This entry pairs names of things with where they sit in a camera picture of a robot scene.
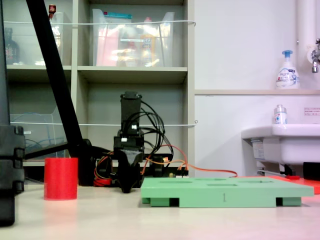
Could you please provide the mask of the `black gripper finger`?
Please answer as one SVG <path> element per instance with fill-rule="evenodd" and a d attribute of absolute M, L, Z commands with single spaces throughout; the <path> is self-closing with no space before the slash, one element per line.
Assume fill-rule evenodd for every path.
<path fill-rule="evenodd" d="M 141 179 L 142 179 L 140 163 L 138 162 L 135 165 L 130 166 L 129 170 L 130 170 L 130 177 L 129 177 L 130 190 L 134 188 L 140 188 Z"/>
<path fill-rule="evenodd" d="M 131 168 L 126 160 L 118 161 L 117 181 L 124 194 L 131 192 Z"/>

